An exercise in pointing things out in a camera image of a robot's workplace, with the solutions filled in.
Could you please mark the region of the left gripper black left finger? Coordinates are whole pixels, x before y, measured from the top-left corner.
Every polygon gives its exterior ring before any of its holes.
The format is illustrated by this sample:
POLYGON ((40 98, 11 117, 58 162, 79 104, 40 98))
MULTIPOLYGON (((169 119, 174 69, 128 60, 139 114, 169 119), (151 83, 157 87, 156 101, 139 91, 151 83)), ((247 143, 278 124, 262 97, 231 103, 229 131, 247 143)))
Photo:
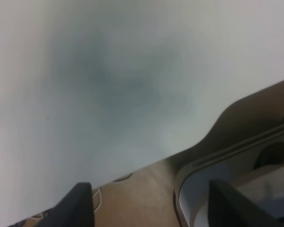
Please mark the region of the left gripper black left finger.
POLYGON ((90 183, 76 184, 50 213, 37 223, 38 227, 93 227, 94 225, 90 183))

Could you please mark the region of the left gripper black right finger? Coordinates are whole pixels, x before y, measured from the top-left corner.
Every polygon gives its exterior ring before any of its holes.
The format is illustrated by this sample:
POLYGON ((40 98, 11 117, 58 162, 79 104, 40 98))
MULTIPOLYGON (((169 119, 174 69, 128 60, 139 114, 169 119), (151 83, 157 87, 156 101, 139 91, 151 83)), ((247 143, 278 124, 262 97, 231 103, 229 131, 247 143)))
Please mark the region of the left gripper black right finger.
POLYGON ((223 180, 209 182, 208 225, 210 227, 282 227, 232 185, 223 180))

